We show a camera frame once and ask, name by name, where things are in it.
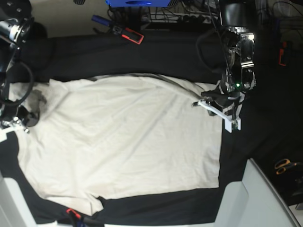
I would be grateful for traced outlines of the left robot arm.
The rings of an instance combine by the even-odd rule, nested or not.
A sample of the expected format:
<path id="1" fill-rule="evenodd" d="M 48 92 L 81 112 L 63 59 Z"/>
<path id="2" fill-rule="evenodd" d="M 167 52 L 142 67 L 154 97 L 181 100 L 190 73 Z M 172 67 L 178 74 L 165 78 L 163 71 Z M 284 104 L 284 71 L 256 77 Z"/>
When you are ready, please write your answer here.
<path id="1" fill-rule="evenodd" d="M 254 47 L 257 10 L 253 0 L 216 0 L 215 9 L 206 2 L 213 29 L 202 34 L 196 48 L 200 61 L 211 72 L 220 74 L 215 90 L 202 92 L 202 102 L 211 116 L 227 117 L 232 123 L 240 122 L 241 105 L 245 95 L 256 85 Z M 216 34 L 223 51 L 224 63 L 208 65 L 200 44 Z"/>

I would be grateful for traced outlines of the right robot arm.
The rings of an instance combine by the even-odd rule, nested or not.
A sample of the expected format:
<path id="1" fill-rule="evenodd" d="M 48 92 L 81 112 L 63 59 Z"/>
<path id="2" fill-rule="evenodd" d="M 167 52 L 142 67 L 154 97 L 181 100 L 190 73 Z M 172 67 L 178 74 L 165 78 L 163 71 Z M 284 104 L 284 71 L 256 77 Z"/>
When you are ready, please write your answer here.
<path id="1" fill-rule="evenodd" d="M 2 0 L 0 2 L 0 140 L 6 140 L 13 131 L 29 133 L 29 128 L 39 121 L 39 115 L 28 111 L 24 101 L 30 95 L 35 82 L 32 70 L 23 62 L 19 64 L 28 72 L 26 93 L 15 101 L 7 98 L 7 71 L 14 64 L 15 56 L 26 41 L 34 22 L 32 6 L 28 0 Z"/>

